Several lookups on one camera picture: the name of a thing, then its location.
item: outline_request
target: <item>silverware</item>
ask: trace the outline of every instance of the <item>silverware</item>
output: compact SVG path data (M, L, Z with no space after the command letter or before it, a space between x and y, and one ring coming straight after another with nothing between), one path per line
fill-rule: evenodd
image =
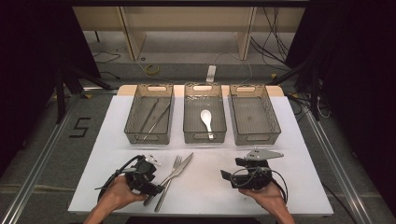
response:
M201 120L206 125L207 132L209 134L209 140L213 140L212 128L210 127L210 122L212 121L212 114L208 110L203 110L201 112Z
M157 126L158 122L160 122L160 120L163 118L163 116L166 114L166 111L168 110L169 106L171 105L171 103L169 102L169 104L166 106L165 110L161 113L161 115L157 118L157 120L155 121L154 125L152 125L152 127L149 129L148 133L151 133L151 131L155 128L155 126Z
M165 178L165 180L160 184L160 186L165 186L166 182L168 182L170 179L172 179L175 176L180 175L180 173L184 170L184 168L187 166L187 164L189 164L191 158L192 158L192 154L193 152L190 154L190 156L184 160L177 168L174 172L172 172L172 174L170 174L168 177ZM149 204L152 201L152 198L154 198L153 196L148 196L148 198L143 202L143 205L145 206L149 206Z
M172 168L172 172L174 172L176 170L176 168L180 165L180 163L181 163L181 157L180 156L176 156L175 163L174 163L174 166ZM163 194L161 194L161 198L158 201L157 206L155 206L154 211L156 213L158 213L160 211L161 205L163 205L163 199L165 198L166 192L168 191L168 188L169 188L169 185L171 185L171 182L172 182L172 179L170 179L166 183L165 189L163 190Z

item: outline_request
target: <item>black wall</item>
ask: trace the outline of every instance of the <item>black wall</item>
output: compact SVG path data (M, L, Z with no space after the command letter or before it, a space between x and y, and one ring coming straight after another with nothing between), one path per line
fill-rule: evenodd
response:
M0 1L0 55L1 175L53 94L55 74L72 65L100 75L73 9L48 2Z
M324 90L332 111L394 216L395 9L394 3L387 1L356 2L324 74Z

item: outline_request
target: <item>gray floor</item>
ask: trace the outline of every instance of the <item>gray floor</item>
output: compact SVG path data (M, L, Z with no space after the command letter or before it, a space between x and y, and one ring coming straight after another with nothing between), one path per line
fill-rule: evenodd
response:
M114 78L109 73L103 73L102 80L117 88L124 84L136 84L140 82L163 82L161 79L149 78L144 75L141 67L136 62L131 62L125 50L123 37L120 34L99 33L101 43L96 43L94 35L87 32L87 40L92 47L92 52L108 51L119 53L120 57L111 63L98 63L102 72L111 72L120 79ZM284 35L285 42L290 43L292 35ZM277 52L274 44L270 44L273 52ZM271 80L271 74L281 75L273 67L265 65L260 54L250 50L246 62L240 62L229 53L237 55L236 44L233 34L173 34L153 33L148 36L139 63L144 66L147 63L156 63L161 71L156 78L169 80L194 80L204 81L209 64L216 63L218 66L215 81L221 83L240 83L248 79L247 83L266 83ZM102 55L95 59L105 62L114 58L114 55ZM282 83L284 92L294 92L293 83L295 78ZM95 88L90 82L81 80L84 87ZM67 207L73 197L85 164L90 156L96 136L105 118L106 110L110 104L113 93L103 91L88 91L86 97L80 97L74 109L71 111L69 121L50 155L43 173L38 179L33 194L25 205L18 223L79 223L84 216L78 216L67 212ZM295 113L299 106L290 102ZM47 144L50 135L55 128L57 119L56 99L50 98L48 106L43 110L40 120L34 131L26 139L26 148L18 152L18 155L9 165L7 171L0 179L0 217L3 216L12 200L29 175L35 161ZM70 138L70 135L82 134L82 130L74 130L78 118L90 118L83 120L80 126L88 127L85 137ZM311 124L304 113L296 115L302 131L305 143L311 154L312 160L318 171L319 178L324 182L341 201L348 205L348 201L341 190L328 159L316 138ZM345 135L337 122L336 116L327 119L321 118L320 124L329 136L331 144L354 188L362 198L368 215L373 223L396 223L394 216L389 211L381 196L378 194L370 178L364 172L359 160L352 156ZM335 198L328 193L334 214L330 217L296 217L298 223L353 223L344 208ZM306 202L315 200L306 195ZM106 223L124 223L127 217L112 216ZM261 217L262 223L274 223L271 217Z

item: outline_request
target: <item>wire mesh basket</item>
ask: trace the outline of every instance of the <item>wire mesh basket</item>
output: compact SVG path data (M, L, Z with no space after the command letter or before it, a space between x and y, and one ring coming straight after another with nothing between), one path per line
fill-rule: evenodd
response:
M169 144L173 103L172 84L138 85L124 129L131 144Z
M211 115L211 132L201 119L204 110L208 110ZM186 83L183 132L186 143L224 142L227 126L219 83Z
M231 85L229 102L236 145L276 142L281 131L264 85Z

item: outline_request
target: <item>fork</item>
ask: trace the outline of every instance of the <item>fork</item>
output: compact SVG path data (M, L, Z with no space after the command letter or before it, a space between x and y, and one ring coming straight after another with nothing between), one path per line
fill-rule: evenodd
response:
M180 157L180 156L176 156L175 163L174 163L174 166L173 166L173 168L172 168L172 172L174 172L174 171L176 170L176 168L177 168L180 164L181 164L181 157ZM158 212L160 211L161 205L163 205L163 199L165 198L165 195L166 195L166 192L168 191L169 185L171 185L171 181L172 181L172 179L170 179L170 180L166 183L165 189L163 190L163 194L161 194L161 198L160 198L160 200L158 201L157 206L155 206L154 211L155 211L156 213L158 213Z

